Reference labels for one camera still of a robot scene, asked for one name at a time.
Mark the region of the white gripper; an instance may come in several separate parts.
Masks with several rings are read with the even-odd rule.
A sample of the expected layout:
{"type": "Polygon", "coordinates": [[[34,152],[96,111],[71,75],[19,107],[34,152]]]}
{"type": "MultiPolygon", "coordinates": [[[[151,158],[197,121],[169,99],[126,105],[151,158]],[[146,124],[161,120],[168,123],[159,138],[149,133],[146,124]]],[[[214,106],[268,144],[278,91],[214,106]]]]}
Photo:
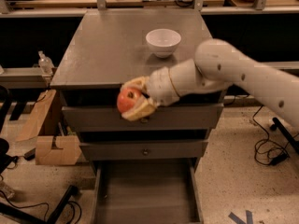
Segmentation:
{"type": "MultiPolygon", "coordinates": [[[[125,82],[121,90],[133,88],[147,93],[157,106],[169,106],[179,100],[170,78],[170,69],[163,67],[154,71],[149,77],[136,77],[125,82]]],[[[129,121],[143,119],[156,111],[157,106],[151,99],[141,95],[136,104],[121,116],[129,121]]]]}

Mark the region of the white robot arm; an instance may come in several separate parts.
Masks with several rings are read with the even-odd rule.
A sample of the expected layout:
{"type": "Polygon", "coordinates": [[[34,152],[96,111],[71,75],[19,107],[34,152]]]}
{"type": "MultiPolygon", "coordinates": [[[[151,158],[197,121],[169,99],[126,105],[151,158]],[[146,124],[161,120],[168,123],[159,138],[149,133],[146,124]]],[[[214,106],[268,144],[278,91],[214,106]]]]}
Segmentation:
{"type": "Polygon", "coordinates": [[[185,95],[224,91],[232,85],[246,91],[291,126],[299,127],[299,77],[258,63],[219,39],[202,42],[190,60],[124,83],[124,88],[135,88],[143,94],[121,116],[135,121],[185,95]]]}

